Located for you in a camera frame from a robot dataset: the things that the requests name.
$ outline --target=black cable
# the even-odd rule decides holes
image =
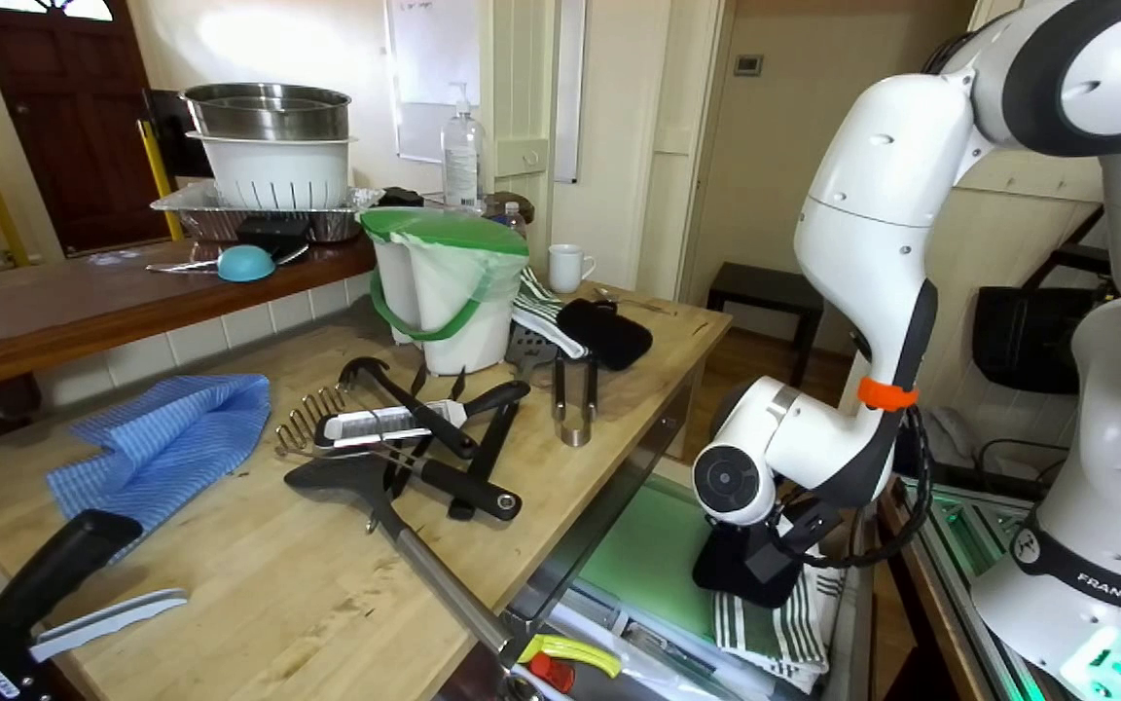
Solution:
[[[776,540],[776,546],[786,557],[805,562],[813,567],[866,567],[866,563],[899,557],[912,546],[912,539],[924,531],[929,503],[934,503],[934,450],[927,446],[924,414],[913,405],[907,409],[907,430],[899,430],[895,472],[903,472],[907,468],[903,459],[912,459],[912,454],[917,459],[913,465],[913,474],[917,474],[913,480],[913,507],[912,507],[912,519],[903,520],[903,531],[890,532],[890,540],[878,540],[866,554],[848,554],[848,557],[827,557],[827,562],[799,554],[786,540]]]

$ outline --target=blue towel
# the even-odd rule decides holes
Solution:
[[[45,474],[66,519],[107,509],[158,531],[177,507],[244,465],[273,414],[262,372],[183,372],[83,422],[72,433],[100,454]]]

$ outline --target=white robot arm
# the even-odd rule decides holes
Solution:
[[[1099,157],[1121,287],[1121,0],[1029,0],[975,30],[946,70],[874,80],[846,115],[800,205],[792,252],[864,333],[859,405],[840,414],[757,376],[691,472],[698,503],[731,527],[777,519],[776,480],[818,500],[757,575],[783,572],[783,562],[834,531],[835,509],[878,500],[939,309],[927,237],[951,188],[994,149]],[[1062,671],[1088,651],[1095,632],[1121,633],[1121,304],[1082,323],[1074,353],[1074,450],[1025,531],[1029,562],[983,575],[975,607],[1007,648],[1084,698],[1095,683]]]

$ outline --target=chair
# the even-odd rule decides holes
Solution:
[[[821,315],[824,315],[824,296],[799,271],[755,269],[755,266],[719,266],[719,271],[709,287],[709,309],[719,313],[722,304],[751,304],[751,309],[792,315],[789,384],[799,384],[805,376],[809,346],[813,346]]]

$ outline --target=kitchen counter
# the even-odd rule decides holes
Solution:
[[[408,485],[398,509],[453,563],[459,579],[502,611],[615,483],[619,465],[658,433],[667,405],[683,401],[729,315],[619,296],[619,313],[652,332],[652,349],[621,372],[602,372],[598,415],[582,446],[551,430],[550,372],[532,372],[495,483],[520,493],[520,513],[453,520],[447,500]],[[388,346],[368,315],[336,315],[302,332],[219,358],[203,368],[270,372],[273,430],[337,368],[379,353],[408,383],[416,349]],[[471,372],[466,393],[508,376],[508,366]],[[88,454],[71,435],[72,415],[50,415],[0,435],[0,567],[15,572],[62,513],[44,485],[45,472]],[[94,698],[430,698],[476,640],[392,554],[367,532],[350,503],[314,503],[284,485],[289,459],[270,441],[232,474],[203,492],[133,557],[88,575],[56,611],[71,619],[100,603],[183,589],[188,607],[97,640],[62,657]]]
[[[368,243],[358,237],[355,245],[312,250],[299,266],[284,266],[258,284],[148,269],[188,262],[188,252],[190,243],[145,243],[0,271],[0,383],[318,287],[375,266]]]

